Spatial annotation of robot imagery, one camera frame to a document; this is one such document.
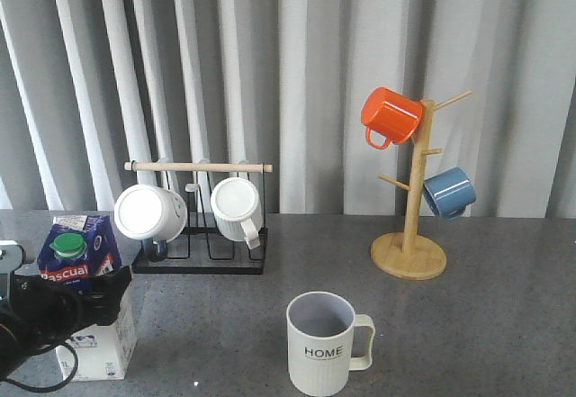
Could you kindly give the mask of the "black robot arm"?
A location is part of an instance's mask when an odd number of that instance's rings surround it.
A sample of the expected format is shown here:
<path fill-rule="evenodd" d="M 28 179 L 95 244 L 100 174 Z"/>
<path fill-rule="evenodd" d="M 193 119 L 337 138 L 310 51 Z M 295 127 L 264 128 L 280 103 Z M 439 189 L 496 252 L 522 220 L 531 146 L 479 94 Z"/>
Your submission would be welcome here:
<path fill-rule="evenodd" d="M 82 329 L 113 324 L 131 271 L 122 266 L 89 277 L 92 290 L 87 294 L 40 275 L 10 273 L 6 282 L 8 294 L 1 300 L 1 380 L 35 392 L 9 375 L 32 356 L 60 345 L 71 349 L 67 339 Z"/>

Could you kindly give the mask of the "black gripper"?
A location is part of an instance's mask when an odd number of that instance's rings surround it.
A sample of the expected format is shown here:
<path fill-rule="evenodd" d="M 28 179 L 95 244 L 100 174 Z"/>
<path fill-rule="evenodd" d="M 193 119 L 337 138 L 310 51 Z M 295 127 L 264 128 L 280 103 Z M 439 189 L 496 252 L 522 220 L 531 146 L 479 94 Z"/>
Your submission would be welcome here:
<path fill-rule="evenodd" d="M 116 321 L 131 271 L 122 266 L 88 278 L 90 290 L 81 294 L 71 286 L 39 275 L 10 275 L 8 346 L 51 347 L 92 325 Z"/>

